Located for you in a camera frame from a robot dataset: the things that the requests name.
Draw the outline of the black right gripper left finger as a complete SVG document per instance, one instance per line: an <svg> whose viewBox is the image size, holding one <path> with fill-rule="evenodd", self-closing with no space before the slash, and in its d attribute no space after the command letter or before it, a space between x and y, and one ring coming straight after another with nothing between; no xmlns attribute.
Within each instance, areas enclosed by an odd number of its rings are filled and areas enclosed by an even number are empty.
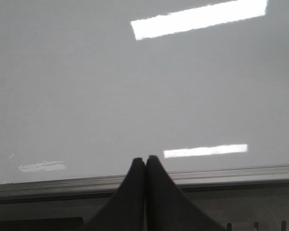
<svg viewBox="0 0 289 231"><path fill-rule="evenodd" d="M145 205L145 164L135 158L110 201L81 231L142 231Z"/></svg>

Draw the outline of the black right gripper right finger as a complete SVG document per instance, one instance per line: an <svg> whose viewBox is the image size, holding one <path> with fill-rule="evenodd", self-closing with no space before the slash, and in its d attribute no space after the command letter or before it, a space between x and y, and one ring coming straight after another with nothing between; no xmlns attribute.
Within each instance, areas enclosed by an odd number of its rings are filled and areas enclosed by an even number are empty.
<svg viewBox="0 0 289 231"><path fill-rule="evenodd" d="M224 231L189 201L157 156L146 163L146 218L149 231Z"/></svg>

